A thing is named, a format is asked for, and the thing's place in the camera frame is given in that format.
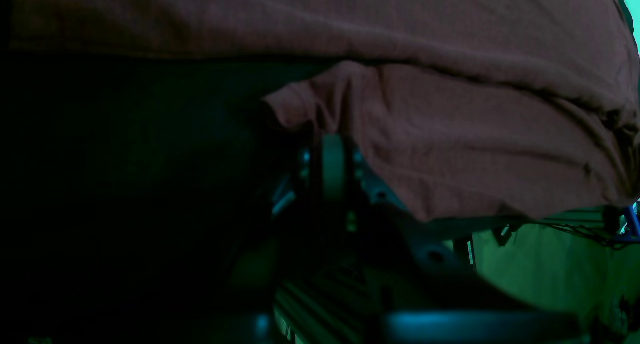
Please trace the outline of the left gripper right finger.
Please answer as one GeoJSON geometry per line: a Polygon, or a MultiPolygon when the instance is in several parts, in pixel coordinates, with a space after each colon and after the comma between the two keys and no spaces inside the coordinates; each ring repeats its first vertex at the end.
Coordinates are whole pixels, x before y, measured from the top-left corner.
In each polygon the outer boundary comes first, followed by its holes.
{"type": "Polygon", "coordinates": [[[349,212],[357,220],[410,217],[407,206],[365,159],[352,137],[345,137],[349,212]]]}

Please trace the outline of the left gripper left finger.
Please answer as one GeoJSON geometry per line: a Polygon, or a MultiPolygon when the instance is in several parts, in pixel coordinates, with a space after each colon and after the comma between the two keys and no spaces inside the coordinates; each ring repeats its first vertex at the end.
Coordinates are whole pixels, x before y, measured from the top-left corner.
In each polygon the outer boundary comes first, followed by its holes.
{"type": "Polygon", "coordinates": [[[321,186],[321,141],[304,138],[279,163],[270,184],[270,219],[277,220],[297,202],[313,201],[321,186]]]}

